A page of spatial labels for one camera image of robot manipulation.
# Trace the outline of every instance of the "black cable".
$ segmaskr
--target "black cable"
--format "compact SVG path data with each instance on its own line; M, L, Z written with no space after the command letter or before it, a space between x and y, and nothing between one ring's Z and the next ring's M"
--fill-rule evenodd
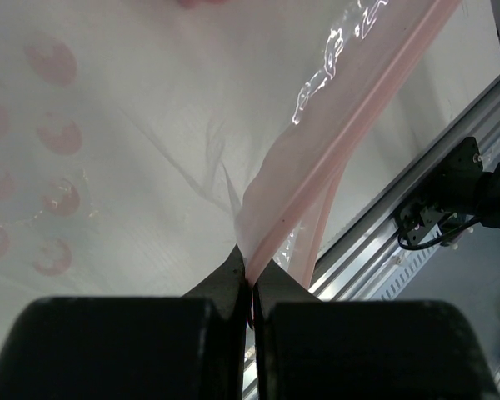
M481 221L480 217L473 217L467 222L465 222L463 225L460 225L459 227L455 227L451 231L448 231L444 233L443 235L436 237L428 242L422 243L422 244L407 244L403 242L404 237L411 232L411 229L402 232L398 234L398 244L400 245L401 248L404 250L411 250L411 251L417 251L417 250L424 250L426 248L431 248L433 246L436 246L442 242L446 242L448 239L454 238L456 235L459 233L469 229L471 226L476 225Z

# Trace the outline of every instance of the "pink plastic bag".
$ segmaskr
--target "pink plastic bag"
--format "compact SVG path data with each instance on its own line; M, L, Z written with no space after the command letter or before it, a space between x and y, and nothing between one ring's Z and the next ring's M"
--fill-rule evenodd
M375 0L345 9L322 69L299 94L292 126L244 193L236 229L251 284L302 219L289 272L309 286L348 159L458 4Z

